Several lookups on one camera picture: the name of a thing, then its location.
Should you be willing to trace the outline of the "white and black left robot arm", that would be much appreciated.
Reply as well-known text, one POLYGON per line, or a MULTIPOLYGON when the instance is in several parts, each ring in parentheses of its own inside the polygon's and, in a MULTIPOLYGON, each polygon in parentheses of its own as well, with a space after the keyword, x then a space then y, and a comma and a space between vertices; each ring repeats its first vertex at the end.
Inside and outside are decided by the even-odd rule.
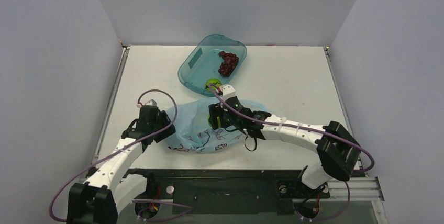
POLYGON ((124 176, 150 144, 174 133, 171 119, 154 100, 141 105, 139 117, 124 130, 110 157, 84 183, 70 188, 67 223, 116 223, 136 196, 153 196, 155 181, 142 175, 124 176))

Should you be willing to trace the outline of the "light blue plastic bag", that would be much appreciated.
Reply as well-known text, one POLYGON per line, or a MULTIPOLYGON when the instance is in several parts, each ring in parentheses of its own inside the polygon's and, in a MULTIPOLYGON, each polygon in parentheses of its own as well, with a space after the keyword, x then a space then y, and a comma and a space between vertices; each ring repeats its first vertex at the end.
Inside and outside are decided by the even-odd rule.
POLYGON ((169 108, 166 113, 170 118, 178 110, 173 123, 175 134, 161 141, 163 145, 174 151, 203 154, 218 152, 244 141, 246 136, 238 130, 228 132, 224 128, 212 129, 208 123, 208 107, 218 102, 219 100, 211 97, 169 108))

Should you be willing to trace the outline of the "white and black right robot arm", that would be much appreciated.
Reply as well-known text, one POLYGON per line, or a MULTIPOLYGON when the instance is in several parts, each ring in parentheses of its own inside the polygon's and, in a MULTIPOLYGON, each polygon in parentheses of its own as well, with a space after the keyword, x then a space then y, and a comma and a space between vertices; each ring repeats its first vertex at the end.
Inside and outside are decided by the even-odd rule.
POLYGON ((336 121, 314 125, 280 118, 266 111, 252 111, 237 97, 211 104, 209 124, 213 129, 238 130, 253 140, 277 140, 305 148, 319 160, 303 169, 295 182, 296 191, 309 196, 325 182, 350 180, 361 150, 353 136, 336 121))

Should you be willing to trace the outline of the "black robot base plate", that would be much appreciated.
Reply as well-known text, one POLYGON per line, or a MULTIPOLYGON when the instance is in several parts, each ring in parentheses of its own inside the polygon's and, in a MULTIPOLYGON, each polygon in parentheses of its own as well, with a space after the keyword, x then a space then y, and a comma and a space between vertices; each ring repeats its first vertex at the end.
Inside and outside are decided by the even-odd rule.
POLYGON ((146 189, 137 199, 171 200, 178 214, 185 206, 194 214, 291 214, 294 205, 328 199, 326 183, 306 188, 300 170, 172 170, 129 169, 124 178, 141 175, 146 189))

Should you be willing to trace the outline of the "teal transparent plastic tray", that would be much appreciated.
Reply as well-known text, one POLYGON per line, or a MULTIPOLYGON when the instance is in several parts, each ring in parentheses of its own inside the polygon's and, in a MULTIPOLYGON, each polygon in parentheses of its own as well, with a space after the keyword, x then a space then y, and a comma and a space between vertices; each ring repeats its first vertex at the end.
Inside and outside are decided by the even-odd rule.
POLYGON ((212 97, 211 91, 205 90, 208 79, 217 78, 221 84, 227 84, 235 76, 247 56, 247 48, 240 41, 220 34, 206 36, 186 58, 178 70, 180 82, 188 89, 206 97, 212 97), (221 51, 231 52, 239 57, 239 63, 230 77, 223 77, 218 70, 222 58, 221 51))

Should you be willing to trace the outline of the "red fake grape bunch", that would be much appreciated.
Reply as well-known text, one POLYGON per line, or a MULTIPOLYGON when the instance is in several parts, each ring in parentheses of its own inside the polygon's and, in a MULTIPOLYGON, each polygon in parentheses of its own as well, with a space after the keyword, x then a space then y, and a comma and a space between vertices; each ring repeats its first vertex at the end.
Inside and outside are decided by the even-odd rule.
POLYGON ((223 77, 230 77, 239 63, 239 57, 231 52, 221 51, 218 54, 222 58, 222 63, 219 67, 219 74, 223 77))

